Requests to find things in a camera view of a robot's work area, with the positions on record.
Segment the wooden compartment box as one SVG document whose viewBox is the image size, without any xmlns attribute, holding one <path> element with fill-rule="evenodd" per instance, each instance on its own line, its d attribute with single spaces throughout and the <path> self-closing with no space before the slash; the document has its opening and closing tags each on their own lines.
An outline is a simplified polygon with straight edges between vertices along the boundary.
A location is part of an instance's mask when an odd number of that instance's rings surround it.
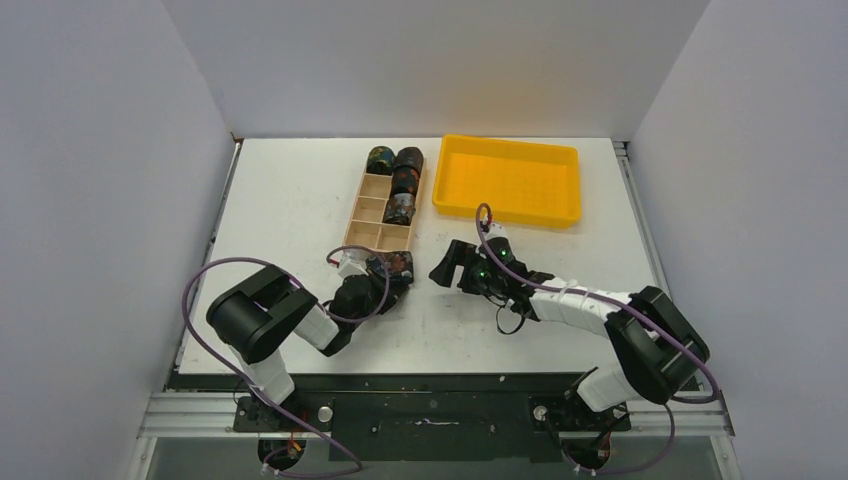
<svg viewBox="0 0 848 480">
<path fill-rule="evenodd" d="M 427 167 L 427 157 L 424 157 L 415 198 L 416 212 L 410 225 L 383 221 L 386 205 L 391 199 L 391 176 L 367 173 L 363 168 L 342 245 L 360 245 L 377 252 L 411 251 L 418 223 L 417 213 L 425 193 Z"/>
</svg>

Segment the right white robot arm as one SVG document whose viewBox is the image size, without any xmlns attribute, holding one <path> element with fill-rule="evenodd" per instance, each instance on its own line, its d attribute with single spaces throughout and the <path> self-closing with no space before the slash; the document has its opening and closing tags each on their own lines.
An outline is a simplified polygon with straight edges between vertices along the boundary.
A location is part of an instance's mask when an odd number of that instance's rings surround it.
<svg viewBox="0 0 848 480">
<path fill-rule="evenodd" d="M 660 288 L 592 290 L 531 270 L 505 237 L 482 245 L 452 240 L 429 277 L 441 287 L 497 299 L 524 319 L 567 325 L 610 342 L 616 360 L 592 368 L 565 402 L 568 421 L 588 429 L 631 400 L 663 405 L 710 358 L 702 337 Z"/>
</svg>

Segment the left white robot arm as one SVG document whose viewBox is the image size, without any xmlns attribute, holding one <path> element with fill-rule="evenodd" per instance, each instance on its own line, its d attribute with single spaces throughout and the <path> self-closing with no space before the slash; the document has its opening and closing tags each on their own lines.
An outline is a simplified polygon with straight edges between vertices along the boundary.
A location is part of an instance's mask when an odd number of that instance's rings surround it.
<svg viewBox="0 0 848 480">
<path fill-rule="evenodd" d="M 348 346 L 361 324 L 393 308 L 414 279 L 411 266 L 374 260 L 343 273 L 334 296 L 321 302 L 289 272 L 263 263 L 206 310 L 206 324 L 230 354 L 224 356 L 200 336 L 195 340 L 244 381 L 263 422 L 286 430 L 306 422 L 310 412 L 296 398 L 283 343 L 296 336 L 331 357 Z"/>
</svg>

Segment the yellow plastic tray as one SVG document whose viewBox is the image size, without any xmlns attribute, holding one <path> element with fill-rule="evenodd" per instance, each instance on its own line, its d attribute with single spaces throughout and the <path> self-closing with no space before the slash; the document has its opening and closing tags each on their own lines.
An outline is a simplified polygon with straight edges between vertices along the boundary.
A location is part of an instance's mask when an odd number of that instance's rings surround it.
<svg viewBox="0 0 848 480">
<path fill-rule="evenodd" d="M 572 146 L 446 135 L 432 203 L 472 218 L 488 204 L 496 220 L 567 229 L 582 216 L 579 156 Z"/>
</svg>

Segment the rolled tie blue yellow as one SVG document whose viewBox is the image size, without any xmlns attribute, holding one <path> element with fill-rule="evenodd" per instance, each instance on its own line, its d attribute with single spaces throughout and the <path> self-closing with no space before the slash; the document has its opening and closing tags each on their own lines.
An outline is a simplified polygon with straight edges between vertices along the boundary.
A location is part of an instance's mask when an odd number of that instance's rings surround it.
<svg viewBox="0 0 848 480">
<path fill-rule="evenodd" d="M 395 153 L 387 146 L 373 147 L 367 156 L 366 173 L 391 176 L 394 170 Z"/>
</svg>

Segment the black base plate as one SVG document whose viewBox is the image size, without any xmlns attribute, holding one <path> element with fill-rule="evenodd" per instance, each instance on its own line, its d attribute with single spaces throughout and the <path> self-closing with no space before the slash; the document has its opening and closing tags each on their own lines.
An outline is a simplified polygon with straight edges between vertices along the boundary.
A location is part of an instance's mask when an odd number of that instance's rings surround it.
<svg viewBox="0 0 848 480">
<path fill-rule="evenodd" d="M 611 437 L 632 430 L 634 402 L 600 413 L 576 394 L 578 373 L 467 375 L 299 375 L 283 406 L 265 405 L 232 381 L 237 433 L 282 434 L 260 440 L 260 456 L 289 466 L 317 444 L 303 423 L 335 438 L 363 462 L 558 462 L 609 458 Z"/>
</svg>

